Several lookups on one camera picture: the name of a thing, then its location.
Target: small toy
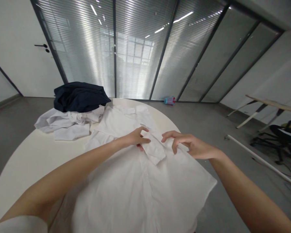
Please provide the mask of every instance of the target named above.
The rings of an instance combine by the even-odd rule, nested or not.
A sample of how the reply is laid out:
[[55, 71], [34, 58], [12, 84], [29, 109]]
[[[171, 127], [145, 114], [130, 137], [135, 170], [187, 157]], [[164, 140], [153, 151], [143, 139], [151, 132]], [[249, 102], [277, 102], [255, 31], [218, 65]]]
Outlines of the small toy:
[[164, 100], [164, 104], [168, 104], [168, 105], [174, 105], [175, 102], [176, 102], [176, 99], [173, 96], [165, 98], [165, 100]]

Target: ceiling light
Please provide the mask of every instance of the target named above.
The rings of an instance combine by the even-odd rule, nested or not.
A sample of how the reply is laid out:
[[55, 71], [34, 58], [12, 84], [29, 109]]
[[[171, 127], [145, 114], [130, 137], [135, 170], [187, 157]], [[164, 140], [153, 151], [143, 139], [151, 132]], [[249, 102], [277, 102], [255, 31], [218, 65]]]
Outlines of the ceiling light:
[[91, 4], [91, 7], [92, 7], [92, 9], [93, 9], [93, 12], [95, 13], [95, 15], [97, 15], [97, 13], [96, 13], [96, 11], [95, 11], [95, 9], [94, 9], [94, 7], [93, 7], [93, 5]]
[[160, 31], [163, 30], [163, 29], [164, 29], [164, 27], [162, 27], [161, 29], [157, 30], [157, 31], [154, 32], [154, 33], [158, 33], [158, 32], [160, 32]]
[[186, 14], [185, 16], [181, 17], [180, 19], [177, 19], [174, 21], [174, 23], [179, 22], [180, 20], [183, 20], [185, 17], [188, 17], [189, 15], [193, 14], [194, 12], [191, 11], [190, 13]]

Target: door handle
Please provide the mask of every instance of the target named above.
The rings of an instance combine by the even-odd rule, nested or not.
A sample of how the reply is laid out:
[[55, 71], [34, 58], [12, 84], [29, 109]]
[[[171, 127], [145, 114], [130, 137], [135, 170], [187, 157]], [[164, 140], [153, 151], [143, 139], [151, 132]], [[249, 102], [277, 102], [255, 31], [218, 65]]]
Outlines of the door handle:
[[38, 46], [38, 47], [45, 47], [45, 48], [48, 47], [46, 44], [43, 44], [43, 45], [35, 45], [35, 46]]

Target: forearm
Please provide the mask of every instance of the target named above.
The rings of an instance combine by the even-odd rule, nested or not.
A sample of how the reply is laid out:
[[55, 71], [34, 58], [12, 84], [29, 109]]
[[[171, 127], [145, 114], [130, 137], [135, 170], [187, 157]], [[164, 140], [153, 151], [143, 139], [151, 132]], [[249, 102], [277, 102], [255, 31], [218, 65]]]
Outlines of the forearm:
[[124, 147], [125, 142], [117, 139], [59, 166], [29, 187], [0, 222], [20, 215], [35, 215], [46, 221], [51, 206], [58, 199]]
[[291, 221], [283, 211], [225, 154], [210, 162], [251, 232], [291, 232]]

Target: navy blue garment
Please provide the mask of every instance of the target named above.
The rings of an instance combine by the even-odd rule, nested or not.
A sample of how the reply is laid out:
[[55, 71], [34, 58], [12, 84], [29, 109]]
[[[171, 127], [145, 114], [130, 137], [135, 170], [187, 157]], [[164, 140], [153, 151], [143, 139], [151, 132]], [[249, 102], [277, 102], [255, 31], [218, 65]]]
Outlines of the navy blue garment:
[[89, 112], [111, 102], [102, 86], [89, 83], [67, 83], [54, 89], [54, 108], [61, 112]]

